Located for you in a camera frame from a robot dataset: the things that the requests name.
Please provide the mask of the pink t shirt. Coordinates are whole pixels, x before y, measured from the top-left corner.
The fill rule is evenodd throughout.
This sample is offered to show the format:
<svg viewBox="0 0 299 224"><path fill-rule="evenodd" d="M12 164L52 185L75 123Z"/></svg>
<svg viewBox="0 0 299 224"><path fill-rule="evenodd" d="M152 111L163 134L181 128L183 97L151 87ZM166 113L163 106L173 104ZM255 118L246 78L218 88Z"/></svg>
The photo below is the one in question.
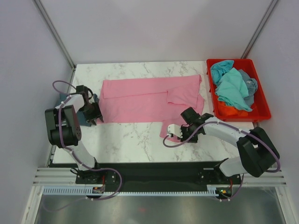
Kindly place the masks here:
<svg viewBox="0 0 299 224"><path fill-rule="evenodd" d="M203 112L201 82L201 75L104 80L99 102L104 123L161 122L163 138L168 125L187 124L184 110Z"/></svg>

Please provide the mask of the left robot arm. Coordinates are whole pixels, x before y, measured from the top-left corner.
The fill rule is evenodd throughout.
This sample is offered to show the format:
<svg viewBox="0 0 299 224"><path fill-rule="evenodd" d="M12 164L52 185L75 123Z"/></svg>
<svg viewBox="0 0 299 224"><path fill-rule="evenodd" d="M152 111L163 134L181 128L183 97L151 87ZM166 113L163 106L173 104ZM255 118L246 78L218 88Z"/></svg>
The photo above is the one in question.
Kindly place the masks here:
<svg viewBox="0 0 299 224"><path fill-rule="evenodd" d="M92 91L84 86L76 87L76 92L66 97L60 105L45 111L47 135L50 144L65 150L76 162L78 169L86 171L86 178L91 183L99 183L103 173L98 168L96 159L87 151L81 141L82 132L77 116L83 113L84 119L91 125L103 121L99 100L91 102Z"/></svg>

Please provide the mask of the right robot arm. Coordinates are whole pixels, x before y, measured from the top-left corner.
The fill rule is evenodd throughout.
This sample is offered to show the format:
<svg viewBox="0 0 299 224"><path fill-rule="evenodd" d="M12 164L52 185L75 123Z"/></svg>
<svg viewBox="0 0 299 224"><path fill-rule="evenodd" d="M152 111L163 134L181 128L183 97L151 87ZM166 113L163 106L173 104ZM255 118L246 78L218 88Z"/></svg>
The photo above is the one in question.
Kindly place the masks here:
<svg viewBox="0 0 299 224"><path fill-rule="evenodd" d="M205 113L199 115L191 107L181 113L187 126L182 127L181 142L196 143L198 135L214 136L236 147L239 156L224 159L214 171L218 183L226 183L236 174L260 177L280 170L280 155L267 133L260 127L245 130Z"/></svg>

